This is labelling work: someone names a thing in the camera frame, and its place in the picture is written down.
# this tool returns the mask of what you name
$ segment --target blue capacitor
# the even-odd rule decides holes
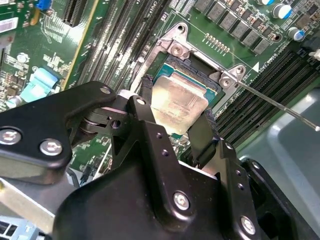
[[[259,5],[271,5],[275,0],[256,0]]]
[[[287,32],[289,38],[296,42],[301,42],[305,38],[305,32],[293,26]]]
[[[274,6],[272,10],[272,15],[276,19],[287,19],[292,13],[292,8],[290,5],[279,3]]]

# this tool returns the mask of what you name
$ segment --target chip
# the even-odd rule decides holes
[[[259,26],[260,26],[263,22],[264,22],[264,21],[262,21],[262,19],[258,17],[258,18],[255,20],[255,22],[252,24],[252,27],[253,27],[254,29],[258,30]]]
[[[223,6],[220,2],[217,2],[207,14],[207,17],[212,21],[217,21],[224,13],[225,9],[225,6]]]
[[[237,39],[240,39],[241,36],[246,32],[248,29],[248,25],[245,24],[243,21],[240,21],[238,25],[235,27],[233,32],[231,33],[232,36],[234,36]]]
[[[248,47],[251,47],[258,39],[259,34],[251,30],[249,34],[243,39],[242,43]]]
[[[228,31],[233,26],[236,20],[237,17],[232,12],[229,12],[220,23],[220,27]]]
[[[246,9],[242,14],[241,18],[246,21],[251,14],[252,14],[252,11],[250,9]]]
[[[240,5],[241,5],[241,2],[239,0],[235,0],[231,5],[230,10],[235,12]]]
[[[266,30],[264,30],[262,35],[267,38],[270,35],[270,33],[272,33],[272,31],[273,31],[273,29],[268,26],[268,28]]]
[[[196,1],[194,7],[195,7],[195,9],[204,13],[211,2],[212,2],[212,0],[198,0],[198,1]]]
[[[266,49],[267,47],[269,47],[270,43],[266,40],[266,39],[262,39],[258,45],[253,49],[253,51],[256,53],[256,54],[262,54]]]
[[[318,6],[313,4],[308,11],[306,11],[310,16],[318,10]]]

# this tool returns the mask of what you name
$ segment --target robotic arm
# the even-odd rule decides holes
[[[54,240],[319,239],[210,113],[189,129],[186,158],[214,175],[179,162],[142,92],[93,81],[1,113],[0,201]],[[112,171],[74,189],[72,148],[97,133],[111,135]]]

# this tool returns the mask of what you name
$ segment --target expansion slot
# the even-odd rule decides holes
[[[66,4],[63,22],[70,27],[79,25],[88,0],[69,0]]]

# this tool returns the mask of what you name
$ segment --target green circuit board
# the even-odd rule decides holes
[[[292,41],[290,28],[311,36],[318,31],[320,19],[320,0],[275,0],[271,5],[255,0],[88,0],[80,23],[71,27],[63,21],[69,2],[53,0],[32,25],[37,1],[8,0],[0,5],[4,17],[0,18],[0,30],[2,19],[18,18],[15,29],[0,35],[12,38],[1,54],[0,111],[8,109],[6,101],[23,91],[38,68],[58,79],[50,94],[89,81],[104,82],[115,90],[130,89],[139,57],[147,58],[157,40],[178,23],[188,26],[187,42],[224,69],[244,65],[243,81],[250,84]],[[280,3],[291,5],[289,18],[273,16],[273,8]],[[214,19],[211,12],[217,4],[223,13]],[[236,34],[240,23],[248,34]],[[259,48],[262,42],[266,46]],[[159,54],[147,73],[155,76],[166,56]],[[216,115],[241,91],[239,88]],[[107,148],[102,139],[99,136],[75,148],[71,166],[81,171],[86,162],[101,160]],[[184,149],[180,146],[179,154]]]

